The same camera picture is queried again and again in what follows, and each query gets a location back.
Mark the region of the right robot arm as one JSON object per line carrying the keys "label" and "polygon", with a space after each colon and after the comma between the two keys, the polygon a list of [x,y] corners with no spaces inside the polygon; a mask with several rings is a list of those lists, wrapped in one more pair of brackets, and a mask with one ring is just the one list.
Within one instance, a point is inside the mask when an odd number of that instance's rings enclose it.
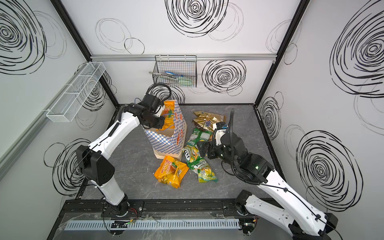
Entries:
{"label": "right robot arm", "polygon": [[234,133],[234,113],[231,110],[228,124],[216,124],[211,141],[197,143],[200,156],[223,160],[230,165],[237,179],[257,186],[278,203],[272,205],[243,190],[235,199],[238,213],[262,217],[286,231],[294,240],[329,240],[329,233],[336,230],[338,218],[311,205],[264,157],[248,151],[244,141]]}

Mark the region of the blue checkered paper bag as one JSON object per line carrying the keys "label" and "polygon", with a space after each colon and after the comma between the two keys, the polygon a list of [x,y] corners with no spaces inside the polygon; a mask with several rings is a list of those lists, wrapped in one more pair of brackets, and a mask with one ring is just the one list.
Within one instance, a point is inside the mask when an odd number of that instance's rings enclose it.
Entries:
{"label": "blue checkered paper bag", "polygon": [[175,100],[168,101],[175,102],[175,128],[166,131],[159,131],[158,129],[152,128],[145,130],[145,133],[157,159],[162,160],[165,156],[171,156],[180,160],[186,139],[187,123],[178,102]]}

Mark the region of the right back corner post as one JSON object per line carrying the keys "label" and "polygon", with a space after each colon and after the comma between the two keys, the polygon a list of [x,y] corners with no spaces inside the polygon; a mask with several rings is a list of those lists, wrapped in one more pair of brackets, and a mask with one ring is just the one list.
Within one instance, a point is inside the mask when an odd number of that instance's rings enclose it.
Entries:
{"label": "right back corner post", "polygon": [[299,5],[295,11],[295,14],[291,20],[291,23],[286,31],[286,34],[284,35],[284,38],[282,40],[282,43],[280,44],[280,47],[277,51],[277,57],[276,57],[276,60],[274,61],[274,63],[271,65],[269,71],[268,71],[268,74],[264,80],[264,83],[259,91],[259,94],[256,98],[256,101],[255,101],[255,104],[254,104],[254,107],[257,108],[260,104],[261,104],[261,101],[262,101],[262,98],[263,96],[265,95],[279,65],[280,65],[280,62],[281,60],[283,59],[283,56],[290,44],[290,41],[293,39],[293,36],[298,28],[298,25],[300,23],[300,21],[302,20],[303,18],[303,15],[305,13],[305,11],[307,10],[307,7],[308,5],[310,4],[310,0],[301,0],[299,2]]}

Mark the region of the yellow gummy candy bag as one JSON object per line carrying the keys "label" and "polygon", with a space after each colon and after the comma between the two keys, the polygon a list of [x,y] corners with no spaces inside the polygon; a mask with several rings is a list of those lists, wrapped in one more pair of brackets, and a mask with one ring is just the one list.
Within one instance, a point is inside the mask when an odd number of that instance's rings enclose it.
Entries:
{"label": "yellow gummy candy bag", "polygon": [[171,156],[165,156],[154,176],[158,182],[178,189],[188,170],[187,164]]}

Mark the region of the white mesh shelf tray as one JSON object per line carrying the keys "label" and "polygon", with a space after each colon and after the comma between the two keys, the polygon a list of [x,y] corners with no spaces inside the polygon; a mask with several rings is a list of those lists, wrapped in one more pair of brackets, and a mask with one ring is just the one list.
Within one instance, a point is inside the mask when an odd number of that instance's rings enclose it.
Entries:
{"label": "white mesh shelf tray", "polygon": [[82,65],[58,100],[49,108],[46,117],[54,123],[72,122],[98,86],[105,70],[102,62],[88,62]]}

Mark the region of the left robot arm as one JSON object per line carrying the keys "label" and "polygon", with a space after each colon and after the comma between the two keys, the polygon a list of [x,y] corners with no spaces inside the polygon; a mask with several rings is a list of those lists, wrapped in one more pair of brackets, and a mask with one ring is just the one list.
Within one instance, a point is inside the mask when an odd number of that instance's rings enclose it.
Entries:
{"label": "left robot arm", "polygon": [[169,94],[172,90],[167,84],[151,85],[139,103],[124,105],[118,111],[117,120],[97,140],[87,146],[80,145],[76,149],[78,168],[93,186],[103,194],[106,205],[117,217],[124,217],[132,210],[127,195],[121,190],[115,179],[115,167],[109,162],[113,151],[122,140],[136,127],[144,129],[161,129],[165,117],[161,115],[165,108],[164,100],[151,95],[152,89],[165,87]]}

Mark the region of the black corner frame post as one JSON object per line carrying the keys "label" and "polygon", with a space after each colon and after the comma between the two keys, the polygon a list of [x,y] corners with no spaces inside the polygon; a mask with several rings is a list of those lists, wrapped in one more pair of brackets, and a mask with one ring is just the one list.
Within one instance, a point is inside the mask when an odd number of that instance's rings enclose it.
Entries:
{"label": "black corner frame post", "polygon": [[[82,55],[84,56],[85,60],[87,62],[91,62],[91,52],[89,48],[87,47],[86,43],[84,42],[83,38],[81,37],[79,31],[77,30],[75,24],[73,23],[69,13],[67,12],[65,6],[63,5],[62,1],[60,0],[50,0],[51,4],[55,8],[56,12],[58,13],[59,17],[61,18],[62,22],[66,26],[67,30],[69,31],[70,35],[72,36],[73,40],[75,41],[76,45],[78,46],[79,50],[81,51]],[[99,80],[101,83],[105,93],[109,97],[110,101],[112,102],[113,106],[117,109],[120,105],[115,97],[115,94],[113,94],[110,86],[107,84],[106,78],[101,77]]]}

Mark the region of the gold snack bag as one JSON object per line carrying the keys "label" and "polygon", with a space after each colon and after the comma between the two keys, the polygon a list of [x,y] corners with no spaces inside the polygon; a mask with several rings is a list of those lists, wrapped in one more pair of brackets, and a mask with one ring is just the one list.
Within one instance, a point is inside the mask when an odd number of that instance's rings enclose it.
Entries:
{"label": "gold snack bag", "polygon": [[214,125],[220,122],[226,122],[226,116],[205,111],[195,111],[196,118],[193,124],[202,131],[214,132]]}

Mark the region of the black front rail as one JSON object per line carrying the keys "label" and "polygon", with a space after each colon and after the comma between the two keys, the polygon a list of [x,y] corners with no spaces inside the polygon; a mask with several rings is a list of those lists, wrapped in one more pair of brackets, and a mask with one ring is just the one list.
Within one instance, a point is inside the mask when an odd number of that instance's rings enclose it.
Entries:
{"label": "black front rail", "polygon": [[[131,211],[125,217],[148,217],[152,214],[166,213],[209,213],[215,217],[249,217],[241,215],[235,207],[235,199],[152,199],[130,200]],[[59,213],[65,214],[101,214],[106,218],[116,218],[104,200],[69,200]]]}

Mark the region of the green Fox's candy bag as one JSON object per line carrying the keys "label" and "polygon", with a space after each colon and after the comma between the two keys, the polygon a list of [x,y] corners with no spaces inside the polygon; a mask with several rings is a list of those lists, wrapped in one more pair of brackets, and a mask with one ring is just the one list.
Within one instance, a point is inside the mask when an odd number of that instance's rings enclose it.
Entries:
{"label": "green Fox's candy bag", "polygon": [[197,159],[194,162],[188,163],[188,167],[198,175],[199,183],[218,181],[216,174],[205,159]]}
{"label": "green Fox's candy bag", "polygon": [[186,145],[183,148],[183,154],[184,154],[184,157],[186,158],[187,164],[191,164],[201,159],[199,150],[194,146]]}
{"label": "green Fox's candy bag", "polygon": [[187,141],[188,146],[196,147],[197,142],[205,142],[211,139],[213,132],[210,131],[202,131],[200,129],[195,128]]}

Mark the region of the green item in basket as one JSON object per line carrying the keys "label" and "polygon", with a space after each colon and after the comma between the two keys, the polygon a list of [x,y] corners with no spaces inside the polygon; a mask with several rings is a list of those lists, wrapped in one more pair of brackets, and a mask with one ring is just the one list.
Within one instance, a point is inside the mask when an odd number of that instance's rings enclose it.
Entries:
{"label": "green item in basket", "polygon": [[174,74],[172,72],[155,73],[149,72],[152,75],[154,83],[169,84],[179,87],[193,87],[195,85],[194,77]]}

